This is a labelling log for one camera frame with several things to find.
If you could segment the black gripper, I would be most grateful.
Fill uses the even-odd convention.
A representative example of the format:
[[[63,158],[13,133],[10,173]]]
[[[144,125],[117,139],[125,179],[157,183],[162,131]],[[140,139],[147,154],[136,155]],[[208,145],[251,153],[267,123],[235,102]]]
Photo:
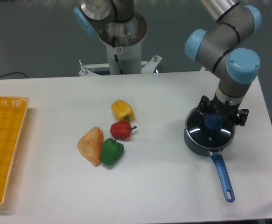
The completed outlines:
[[[218,98],[210,100],[207,96],[203,95],[197,106],[197,111],[202,116],[209,113],[210,117],[214,120],[228,118],[232,119],[236,126],[245,126],[249,109],[238,110],[240,104],[231,105],[230,103],[231,101],[229,100],[222,103]]]

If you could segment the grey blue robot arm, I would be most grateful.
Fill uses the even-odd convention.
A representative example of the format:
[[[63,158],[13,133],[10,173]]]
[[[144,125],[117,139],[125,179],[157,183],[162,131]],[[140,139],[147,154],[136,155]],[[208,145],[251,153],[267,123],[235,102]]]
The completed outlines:
[[[260,59],[253,50],[241,48],[240,43],[259,29],[261,13],[236,0],[204,0],[202,4],[217,27],[211,32],[195,30],[184,51],[220,82],[214,98],[203,97],[198,111],[216,112],[244,126],[249,111],[239,109],[239,105],[257,76]],[[147,22],[134,10],[132,0],[83,0],[73,14],[86,33],[97,34],[105,44],[111,74],[143,71],[141,44],[147,35]]]

